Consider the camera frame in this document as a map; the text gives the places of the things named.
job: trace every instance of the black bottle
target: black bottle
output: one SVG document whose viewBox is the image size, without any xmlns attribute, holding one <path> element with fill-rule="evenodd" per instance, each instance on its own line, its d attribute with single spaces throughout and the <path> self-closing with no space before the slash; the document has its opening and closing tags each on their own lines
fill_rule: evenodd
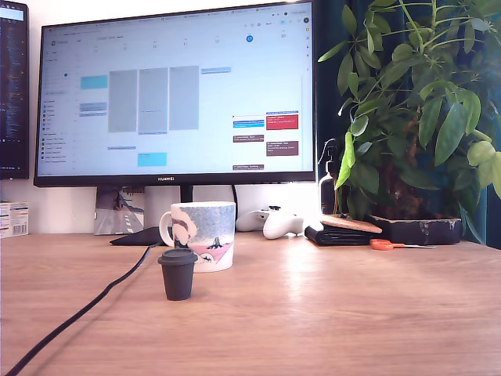
<svg viewBox="0 0 501 376">
<path fill-rule="evenodd" d="M 334 187 L 336 186 L 337 177 L 341 168 L 340 154 L 341 142 L 339 139 L 330 139 L 325 143 L 319 161 L 319 165 L 324 162 L 326 163 L 327 172 L 327 175 L 319 181 L 320 208 L 322 214 L 332 215 L 339 212 L 337 192 Z"/>
</svg>

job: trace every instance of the monitor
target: monitor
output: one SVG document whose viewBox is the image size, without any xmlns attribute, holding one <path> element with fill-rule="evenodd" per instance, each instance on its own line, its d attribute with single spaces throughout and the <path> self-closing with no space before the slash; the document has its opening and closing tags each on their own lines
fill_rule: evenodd
<svg viewBox="0 0 501 376">
<path fill-rule="evenodd" d="M 315 180 L 312 2 L 44 26 L 36 186 Z"/>
<path fill-rule="evenodd" d="M 0 1 L 0 178 L 29 176 L 28 7 Z"/>
</svg>

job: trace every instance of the orange scissors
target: orange scissors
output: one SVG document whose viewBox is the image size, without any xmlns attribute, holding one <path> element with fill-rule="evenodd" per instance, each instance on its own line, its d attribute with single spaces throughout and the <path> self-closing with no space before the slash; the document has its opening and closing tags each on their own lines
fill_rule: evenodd
<svg viewBox="0 0 501 376">
<path fill-rule="evenodd" d="M 391 243 L 389 240 L 371 239 L 370 246 L 378 251 L 390 251 L 393 248 L 435 248 L 434 245 L 408 245 L 403 243 Z"/>
</svg>

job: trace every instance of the illustrated mug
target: illustrated mug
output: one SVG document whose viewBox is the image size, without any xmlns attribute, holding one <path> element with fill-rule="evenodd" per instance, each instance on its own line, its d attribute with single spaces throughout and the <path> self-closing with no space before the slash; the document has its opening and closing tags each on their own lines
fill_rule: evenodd
<svg viewBox="0 0 501 376">
<path fill-rule="evenodd" d="M 170 222 L 172 237 L 168 232 Z M 234 202 L 172 204 L 158 226 L 166 245 L 195 252 L 195 273 L 218 272 L 233 264 Z"/>
</svg>

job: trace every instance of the cable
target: cable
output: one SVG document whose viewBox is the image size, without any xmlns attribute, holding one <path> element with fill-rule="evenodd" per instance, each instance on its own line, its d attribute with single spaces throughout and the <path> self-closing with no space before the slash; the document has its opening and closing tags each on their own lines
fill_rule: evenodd
<svg viewBox="0 0 501 376">
<path fill-rule="evenodd" d="M 120 282 L 123 280 L 126 280 L 131 274 L 133 274 L 139 266 L 142 264 L 142 262 L 145 260 L 146 256 L 150 253 L 151 248 L 155 248 L 157 245 L 160 245 L 160 243 L 156 243 L 153 245 L 150 245 L 145 252 L 142 254 L 142 257 L 139 259 L 139 261 L 130 269 L 126 274 L 124 274 L 122 277 L 118 278 L 117 280 L 114 280 L 112 283 L 110 283 L 106 288 L 103 290 L 103 292 L 99 295 L 97 295 L 94 300 L 92 300 L 89 304 L 87 304 L 84 308 L 79 310 L 77 313 L 75 313 L 72 317 L 70 317 L 68 320 L 66 320 L 64 323 L 59 325 L 56 329 L 54 329 L 52 332 L 47 334 L 47 336 L 42 339 L 33 349 L 28 351 L 28 353 L 23 356 L 23 359 L 21 359 L 5 376 L 16 376 L 21 372 L 21 370 L 28 364 L 30 361 L 42 350 L 44 347 L 46 347 L 51 340 L 53 340 L 55 337 L 57 337 L 62 331 L 64 331 L 66 328 L 68 328 L 71 324 L 73 324 L 75 321 L 77 321 L 80 317 L 84 316 L 93 306 L 95 306 L 97 303 L 99 303 L 110 291 L 113 287 L 117 286 Z"/>
<path fill-rule="evenodd" d="M 235 184 L 232 184 L 233 200 L 235 201 L 235 220 L 238 219 L 238 197 L 236 195 Z"/>
</svg>

